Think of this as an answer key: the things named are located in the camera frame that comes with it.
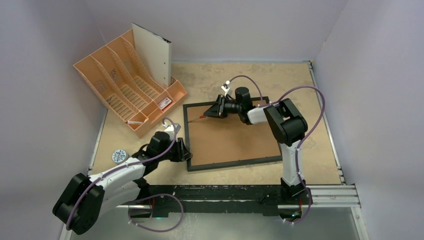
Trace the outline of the black sunflower photo frame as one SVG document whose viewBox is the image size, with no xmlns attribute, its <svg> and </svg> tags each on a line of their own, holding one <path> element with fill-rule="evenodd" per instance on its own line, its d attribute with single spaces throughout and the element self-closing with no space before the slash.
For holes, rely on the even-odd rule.
<svg viewBox="0 0 424 240">
<path fill-rule="evenodd" d="M 237 114 L 226 118 L 201 116 L 212 102 L 183 105 L 185 146 L 192 153 L 187 171 L 214 170 L 254 164 L 281 163 L 282 156 L 268 123 L 246 125 Z"/>
</svg>

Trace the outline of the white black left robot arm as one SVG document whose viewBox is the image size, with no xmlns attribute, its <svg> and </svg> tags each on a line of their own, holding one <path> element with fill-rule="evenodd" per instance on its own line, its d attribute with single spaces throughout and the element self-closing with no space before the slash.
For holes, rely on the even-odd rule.
<svg viewBox="0 0 424 240">
<path fill-rule="evenodd" d="M 124 203 L 142 205 L 147 201 L 175 196 L 168 193 L 150 193 L 145 176 L 154 171 L 161 161 L 186 162 L 192 158 L 181 137 L 157 131 L 148 144 L 125 162 L 95 175 L 74 175 L 52 208 L 68 231 L 77 235 L 86 233 L 98 217 Z"/>
</svg>

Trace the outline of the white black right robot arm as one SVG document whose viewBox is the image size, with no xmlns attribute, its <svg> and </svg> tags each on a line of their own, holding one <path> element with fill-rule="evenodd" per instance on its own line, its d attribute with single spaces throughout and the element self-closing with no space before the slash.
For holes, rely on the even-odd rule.
<svg viewBox="0 0 424 240">
<path fill-rule="evenodd" d="M 254 105 L 249 89 L 242 86 L 235 89 L 235 98 L 226 93 L 218 95 L 202 116 L 223 119 L 228 114 L 237 114 L 246 125 L 268 123 L 278 142 L 283 162 L 280 196 L 288 204 L 298 200 L 306 190 L 300 164 L 300 144 L 306 136 L 308 124 L 291 99 L 283 95 L 276 102 Z"/>
</svg>

